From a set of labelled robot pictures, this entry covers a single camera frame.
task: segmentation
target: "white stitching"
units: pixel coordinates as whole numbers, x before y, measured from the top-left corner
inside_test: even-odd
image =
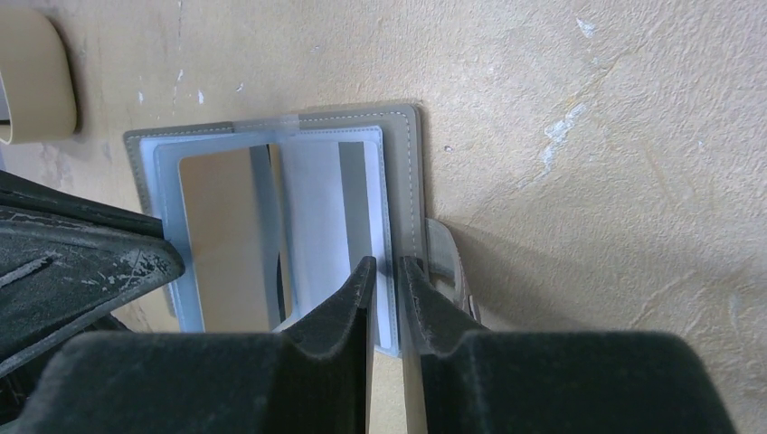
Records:
[[[407,115],[402,113],[401,111],[389,111],[389,112],[381,112],[381,113],[366,113],[363,115],[349,115],[349,116],[333,116],[330,118],[317,118],[317,119],[301,119],[301,120],[281,120],[281,121],[275,121],[275,122],[261,122],[257,124],[250,124],[250,125],[243,125],[243,126],[237,126],[236,124],[234,127],[236,128],[252,128],[252,127],[264,127],[267,125],[280,125],[280,124],[289,124],[289,123],[298,123],[298,122],[321,122],[323,120],[336,120],[336,119],[350,119],[350,118],[367,118],[370,116],[383,116],[383,115],[400,115],[405,119],[405,126],[407,127],[407,142],[408,142],[408,184],[410,187],[410,227],[411,227],[411,238],[412,238],[412,254],[413,256],[417,256],[416,254],[416,244],[415,244],[415,210],[413,205],[413,197],[412,197],[412,137],[411,137],[411,129],[410,129],[410,120],[407,118]],[[135,136],[128,136],[126,137],[126,140],[130,140],[133,138],[146,138],[146,137],[162,137],[162,136],[177,136],[179,134],[194,134],[194,133],[209,133],[214,131],[231,131],[231,127],[221,127],[221,128],[205,128],[205,129],[196,129],[196,130],[188,130],[188,131],[175,131],[170,133],[157,133],[157,134],[146,134],[146,135],[135,135]]]

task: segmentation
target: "scratched surface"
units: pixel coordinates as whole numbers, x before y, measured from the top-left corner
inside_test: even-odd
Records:
[[[767,3],[22,3],[67,41],[82,131],[5,148],[16,173],[137,210],[131,128],[418,101],[427,212],[491,326],[680,334],[767,432]],[[121,315],[174,326],[158,293]],[[402,432],[375,369],[373,432]]]

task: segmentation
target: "beige table surface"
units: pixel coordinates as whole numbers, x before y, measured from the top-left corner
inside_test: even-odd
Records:
[[[12,172],[137,210],[126,130],[420,102],[427,213],[492,326],[682,335],[767,432],[764,1],[8,3],[56,22],[82,118]],[[159,291],[118,315],[177,328]],[[404,431],[394,359],[373,407]]]

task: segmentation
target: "beige cup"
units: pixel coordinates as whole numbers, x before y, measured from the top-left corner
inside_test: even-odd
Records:
[[[0,79],[10,121],[0,124],[0,141],[71,136],[77,109],[67,56],[59,34],[39,12],[0,6]]]

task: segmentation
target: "beige container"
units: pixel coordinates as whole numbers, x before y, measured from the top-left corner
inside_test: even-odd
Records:
[[[0,125],[0,141],[71,136],[77,109],[67,56],[59,34],[39,12],[0,6],[0,79],[10,115],[10,125]]]

